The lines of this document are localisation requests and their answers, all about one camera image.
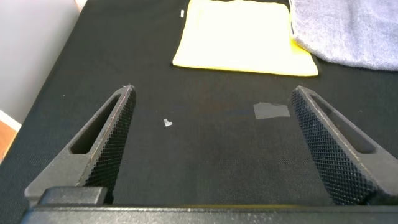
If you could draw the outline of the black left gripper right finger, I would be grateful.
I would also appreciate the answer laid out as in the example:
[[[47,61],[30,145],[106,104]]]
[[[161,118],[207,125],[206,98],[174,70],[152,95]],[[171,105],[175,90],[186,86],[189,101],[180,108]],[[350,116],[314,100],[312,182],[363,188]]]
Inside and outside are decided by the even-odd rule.
[[[292,105],[305,142],[337,205],[397,205],[397,159],[313,90]]]

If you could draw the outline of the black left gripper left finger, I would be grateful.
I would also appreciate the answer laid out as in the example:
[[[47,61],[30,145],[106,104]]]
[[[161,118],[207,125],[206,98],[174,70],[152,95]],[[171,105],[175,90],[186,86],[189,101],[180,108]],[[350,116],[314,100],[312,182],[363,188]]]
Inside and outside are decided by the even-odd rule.
[[[29,203],[37,205],[51,187],[105,188],[111,202],[135,105],[134,86],[116,90],[28,185]]]

